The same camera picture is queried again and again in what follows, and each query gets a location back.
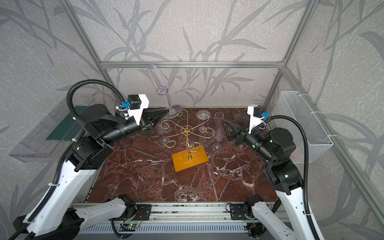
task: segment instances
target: blue connector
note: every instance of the blue connector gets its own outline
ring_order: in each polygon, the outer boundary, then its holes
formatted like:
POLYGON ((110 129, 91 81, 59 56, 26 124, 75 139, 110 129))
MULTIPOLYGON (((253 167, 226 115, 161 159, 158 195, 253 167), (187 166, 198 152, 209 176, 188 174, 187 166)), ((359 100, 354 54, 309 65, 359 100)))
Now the blue connector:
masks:
POLYGON ((129 102, 121 102, 121 105, 123 108, 129 108, 131 104, 129 102))

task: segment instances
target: mesh basket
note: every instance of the mesh basket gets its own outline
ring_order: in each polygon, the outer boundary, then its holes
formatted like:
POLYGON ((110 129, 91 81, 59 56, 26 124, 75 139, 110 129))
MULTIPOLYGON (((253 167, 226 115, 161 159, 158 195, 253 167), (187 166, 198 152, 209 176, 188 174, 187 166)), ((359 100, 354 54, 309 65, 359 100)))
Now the mesh basket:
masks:
MULTIPOLYGON (((300 123, 308 139, 309 162, 314 162, 333 146, 332 140, 319 122, 319 119, 317 119, 313 110, 298 91, 281 92, 272 115, 285 115, 294 118, 300 123)), ((276 126, 287 129, 293 136, 296 150, 291 155, 292 161, 294 163, 303 163, 304 144, 299 129, 285 119, 276 119, 274 121, 276 126)))

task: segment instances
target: robotic arm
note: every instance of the robotic arm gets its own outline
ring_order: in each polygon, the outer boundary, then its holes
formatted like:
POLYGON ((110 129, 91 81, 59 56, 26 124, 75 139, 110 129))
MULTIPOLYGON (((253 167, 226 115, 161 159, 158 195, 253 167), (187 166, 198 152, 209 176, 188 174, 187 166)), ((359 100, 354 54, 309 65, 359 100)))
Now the robotic arm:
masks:
POLYGON ((83 184, 112 153, 109 147, 124 137, 144 132, 149 137, 151 129, 168 113, 165 108, 148 108, 146 95, 129 95, 125 101, 112 85, 100 80, 84 80, 74 84, 67 94, 67 105, 83 128, 66 149, 58 162, 54 181, 38 205, 26 216, 16 218, 16 233, 29 233, 26 239, 73 239, 97 223, 124 216, 130 218, 135 203, 126 195, 109 202, 79 209, 69 208, 83 184), (113 116, 103 104, 94 104, 78 115, 72 104, 74 92, 83 85, 97 83, 110 88, 121 101, 113 116))
POLYGON ((275 237, 275 239, 324 239, 317 225, 316 219, 310 210, 306 196, 308 176, 308 142, 300 124, 287 116, 273 116, 269 119, 268 113, 257 105, 248 107, 250 125, 238 126, 226 120, 222 125, 228 141, 235 140, 236 145, 247 144, 257 152, 267 163, 263 171, 272 184, 277 196, 283 203, 294 231, 290 230, 268 208, 263 199, 254 195, 245 199, 245 214, 250 218, 259 220, 275 237), (305 143, 305 172, 304 180, 299 170, 289 159, 296 149, 291 133, 283 128, 274 128, 264 138, 260 135, 261 128, 270 120, 282 118, 294 123, 300 130, 305 143))

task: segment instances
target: red marble tabletop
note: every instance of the red marble tabletop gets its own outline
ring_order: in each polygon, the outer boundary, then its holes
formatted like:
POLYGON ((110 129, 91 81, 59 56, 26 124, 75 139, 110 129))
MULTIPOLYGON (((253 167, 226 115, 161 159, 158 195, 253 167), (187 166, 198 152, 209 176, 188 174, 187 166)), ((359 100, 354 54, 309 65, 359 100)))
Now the red marble tabletop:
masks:
MULTIPOLYGON (((201 123, 197 111, 201 108, 188 108, 189 125, 201 123)), ((247 115, 245 108, 210 108, 211 113, 206 126, 215 129, 214 115, 223 112, 224 119, 235 122, 235 115, 247 115)), ((181 126, 186 125, 185 114, 172 119, 181 126)), ((179 128, 170 124, 170 136, 179 133, 179 128)), ((173 201, 244 201, 252 194, 261 195, 265 201, 275 201, 276 193, 267 181, 263 166, 265 163, 245 144, 236 146, 226 137, 220 142, 221 152, 214 152, 215 139, 192 136, 205 148, 209 162, 176 173, 172 154, 183 150, 185 136, 177 136, 176 146, 166 148, 160 143, 162 136, 156 129, 151 137, 138 134, 131 143, 123 139, 115 145, 113 153, 105 161, 89 202, 105 202, 121 194, 127 194, 136 202, 173 201)))

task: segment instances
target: wooden base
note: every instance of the wooden base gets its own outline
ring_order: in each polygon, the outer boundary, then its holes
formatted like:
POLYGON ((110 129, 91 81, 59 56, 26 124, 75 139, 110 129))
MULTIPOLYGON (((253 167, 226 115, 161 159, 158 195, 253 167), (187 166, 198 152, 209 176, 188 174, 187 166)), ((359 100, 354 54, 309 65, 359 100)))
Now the wooden base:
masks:
MULTIPOLYGON (((191 148, 192 151, 196 151, 197 149, 199 149, 199 147, 191 148)), ((203 146, 200 146, 200 149, 197 152, 184 150, 174 153, 172 154, 172 160, 176 172, 180 172, 209 161, 203 146)))

